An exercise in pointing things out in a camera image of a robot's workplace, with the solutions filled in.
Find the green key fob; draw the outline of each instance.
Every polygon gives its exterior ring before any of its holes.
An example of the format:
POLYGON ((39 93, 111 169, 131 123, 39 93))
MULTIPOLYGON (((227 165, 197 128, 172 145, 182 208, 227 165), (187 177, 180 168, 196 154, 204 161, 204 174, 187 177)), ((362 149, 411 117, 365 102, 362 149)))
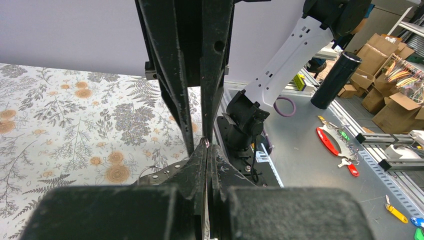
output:
POLYGON ((338 133, 340 134, 340 136, 342 137, 342 138, 344 138, 346 141, 350 141, 351 140, 351 138, 348 136, 348 134, 346 133, 346 132, 344 132, 344 131, 342 131, 342 130, 339 130, 338 131, 338 133))
POLYGON ((414 235, 415 240, 424 240, 424 233, 421 228, 417 228, 414 235))

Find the metal table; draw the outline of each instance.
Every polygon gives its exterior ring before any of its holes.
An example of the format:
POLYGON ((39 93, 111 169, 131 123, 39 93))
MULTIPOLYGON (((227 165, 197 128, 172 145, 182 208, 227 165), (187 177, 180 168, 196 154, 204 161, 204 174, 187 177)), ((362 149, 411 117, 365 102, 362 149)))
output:
MULTIPOLYGON (((226 83, 225 87, 221 111, 244 86, 238 82, 226 83)), ((407 218, 423 217, 423 212, 413 195, 406 194, 400 178, 388 175, 378 166, 381 158, 374 155, 378 155, 381 149, 376 146, 364 148, 356 141, 355 135, 359 131, 357 123, 347 113, 343 113, 338 103, 333 102, 329 109, 321 110, 310 103, 310 94, 284 90, 282 96, 296 103, 296 114, 286 118, 272 111, 264 126, 271 143, 275 145, 270 161, 284 187, 343 189, 351 193, 361 205, 375 239, 414 239, 416 227, 412 223, 400 222, 389 213, 384 206, 385 196, 388 195, 390 203, 407 218), (316 134, 316 128, 322 126, 317 115, 338 126, 347 125, 351 133, 350 141, 360 149, 361 163, 356 166, 359 177, 353 177, 346 167, 338 168, 341 158, 333 156, 322 145, 316 134)), ((277 105, 282 112, 292 111, 286 101, 280 100, 277 105)))

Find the white wall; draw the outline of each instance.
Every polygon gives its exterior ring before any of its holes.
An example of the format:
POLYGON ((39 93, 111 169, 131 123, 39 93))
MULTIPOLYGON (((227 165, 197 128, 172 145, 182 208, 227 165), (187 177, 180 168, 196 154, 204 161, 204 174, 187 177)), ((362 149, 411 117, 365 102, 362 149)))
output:
MULTIPOLYGON (((302 0, 235 6, 230 75, 250 81, 288 38, 302 0)), ((2 0, 0 63, 144 75, 134 0, 2 0)))

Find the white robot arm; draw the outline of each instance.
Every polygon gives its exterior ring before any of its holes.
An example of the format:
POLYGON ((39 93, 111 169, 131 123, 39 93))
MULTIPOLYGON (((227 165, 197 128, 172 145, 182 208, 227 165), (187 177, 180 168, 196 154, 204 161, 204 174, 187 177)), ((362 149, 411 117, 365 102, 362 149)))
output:
POLYGON ((234 123, 227 136, 232 148, 247 148, 251 139, 262 132, 264 120, 285 86, 320 49, 351 33, 370 3, 371 0, 305 1, 303 15, 287 41, 227 106, 226 117, 234 123))
POLYGON ((310 16, 297 21, 287 41, 255 80, 244 88, 252 103, 257 102, 260 109, 270 111, 300 68, 333 40, 331 30, 320 28, 321 24, 310 16))

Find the blue key fob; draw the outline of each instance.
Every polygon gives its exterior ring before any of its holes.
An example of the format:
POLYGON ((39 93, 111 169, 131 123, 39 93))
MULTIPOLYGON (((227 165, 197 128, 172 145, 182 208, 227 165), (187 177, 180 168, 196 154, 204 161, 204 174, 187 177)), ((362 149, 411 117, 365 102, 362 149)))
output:
POLYGON ((419 228, 424 228, 424 218, 411 217, 411 223, 419 228))

